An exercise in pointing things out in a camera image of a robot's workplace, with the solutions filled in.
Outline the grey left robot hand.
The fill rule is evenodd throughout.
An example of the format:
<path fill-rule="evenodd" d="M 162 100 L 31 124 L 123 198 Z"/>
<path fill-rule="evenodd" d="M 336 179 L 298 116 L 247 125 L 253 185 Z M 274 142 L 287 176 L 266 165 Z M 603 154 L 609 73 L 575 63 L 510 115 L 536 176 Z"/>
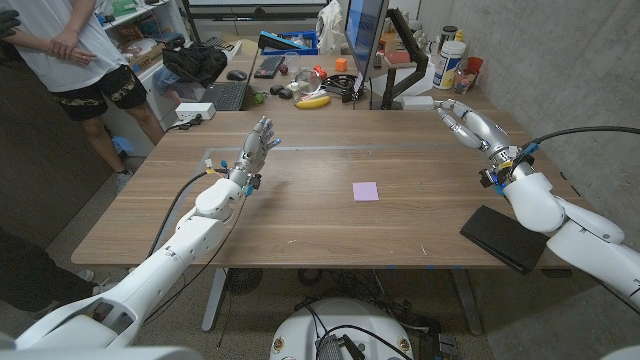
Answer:
<path fill-rule="evenodd" d="M 281 143 L 280 138 L 271 141 L 274 134 L 272 120 L 263 116 L 247 135 L 228 179 L 240 187 L 248 184 L 264 166 L 268 152 Z"/>

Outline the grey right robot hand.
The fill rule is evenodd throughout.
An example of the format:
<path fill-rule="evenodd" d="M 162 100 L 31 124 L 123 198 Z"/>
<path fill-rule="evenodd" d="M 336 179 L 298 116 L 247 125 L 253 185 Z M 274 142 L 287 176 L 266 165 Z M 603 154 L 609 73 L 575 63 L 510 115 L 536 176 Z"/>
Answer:
<path fill-rule="evenodd" d="M 465 146 L 480 150 L 494 167 L 516 166 L 519 148 L 493 120 L 474 111 L 466 104 L 448 99 L 434 100 L 433 106 L 441 120 Z"/>

